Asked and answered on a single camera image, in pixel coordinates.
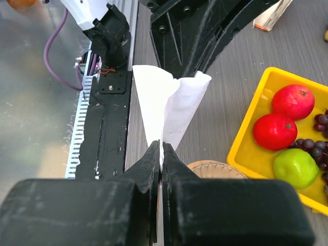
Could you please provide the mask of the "white paper coffee filter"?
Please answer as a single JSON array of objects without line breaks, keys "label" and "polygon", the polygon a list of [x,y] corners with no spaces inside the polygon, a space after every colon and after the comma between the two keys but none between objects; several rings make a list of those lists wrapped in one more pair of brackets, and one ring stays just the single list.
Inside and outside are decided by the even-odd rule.
[{"label": "white paper coffee filter", "polygon": [[193,77],[175,79],[150,65],[134,65],[133,75],[147,144],[159,142],[162,164],[163,144],[177,149],[212,78],[197,71]]}]

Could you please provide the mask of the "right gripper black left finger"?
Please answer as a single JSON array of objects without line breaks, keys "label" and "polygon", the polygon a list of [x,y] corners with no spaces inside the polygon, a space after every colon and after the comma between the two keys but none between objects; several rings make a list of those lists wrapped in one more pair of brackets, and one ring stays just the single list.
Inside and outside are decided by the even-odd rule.
[{"label": "right gripper black left finger", "polygon": [[25,179],[1,205],[1,245],[152,245],[159,142],[108,180]]}]

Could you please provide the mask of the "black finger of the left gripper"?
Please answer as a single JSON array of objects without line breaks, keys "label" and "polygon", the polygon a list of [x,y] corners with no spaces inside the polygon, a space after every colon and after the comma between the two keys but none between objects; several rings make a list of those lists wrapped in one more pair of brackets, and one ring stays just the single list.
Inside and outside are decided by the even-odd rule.
[{"label": "black finger of the left gripper", "polygon": [[158,65],[174,78],[203,71],[206,53],[222,34],[223,1],[166,1],[151,16]]},{"label": "black finger of the left gripper", "polygon": [[236,34],[276,3],[277,1],[274,0],[240,1],[220,23],[218,33],[214,35],[205,58],[202,60],[202,72],[208,71]]}]

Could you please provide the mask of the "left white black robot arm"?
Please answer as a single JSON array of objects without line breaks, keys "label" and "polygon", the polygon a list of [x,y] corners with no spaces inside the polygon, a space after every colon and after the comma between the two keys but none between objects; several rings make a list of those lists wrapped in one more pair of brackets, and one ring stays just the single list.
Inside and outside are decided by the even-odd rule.
[{"label": "left white black robot arm", "polygon": [[[127,62],[123,50],[127,15],[108,1],[64,1],[92,51],[104,65]],[[143,1],[151,11],[150,31],[159,66],[175,78],[206,72],[234,36],[274,1]]]}]

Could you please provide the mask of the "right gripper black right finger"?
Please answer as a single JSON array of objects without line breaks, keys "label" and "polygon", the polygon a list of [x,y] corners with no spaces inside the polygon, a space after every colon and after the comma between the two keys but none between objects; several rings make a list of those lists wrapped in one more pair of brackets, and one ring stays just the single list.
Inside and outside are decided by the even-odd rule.
[{"label": "right gripper black right finger", "polygon": [[165,245],[313,245],[299,196],[272,179],[198,177],[163,145]]}]

